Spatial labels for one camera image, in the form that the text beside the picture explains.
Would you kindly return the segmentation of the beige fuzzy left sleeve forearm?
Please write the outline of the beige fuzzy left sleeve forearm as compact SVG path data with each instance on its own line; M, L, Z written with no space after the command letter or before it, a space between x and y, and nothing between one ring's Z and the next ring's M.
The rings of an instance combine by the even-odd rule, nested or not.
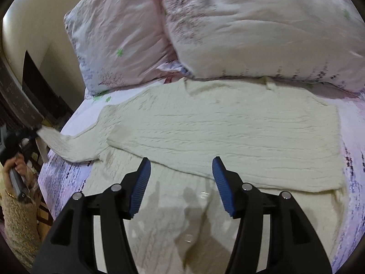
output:
M28 272L31 272L42 243L37 230L37 209L41 197L39 185L35 185L29 198L19 202L5 191L4 180L1 180L1 207L7 244Z

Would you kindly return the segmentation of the person left hand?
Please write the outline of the person left hand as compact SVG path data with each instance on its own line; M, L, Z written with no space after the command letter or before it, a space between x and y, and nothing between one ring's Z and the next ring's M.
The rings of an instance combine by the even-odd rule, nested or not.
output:
M18 174L23 176L25 178L26 184L28 184L28 167L24 161L23 155L18 153L12 159L7 160L3 166L3 181L5 190L8 193L14 195L14 189L9 175L11 169L15 169Z

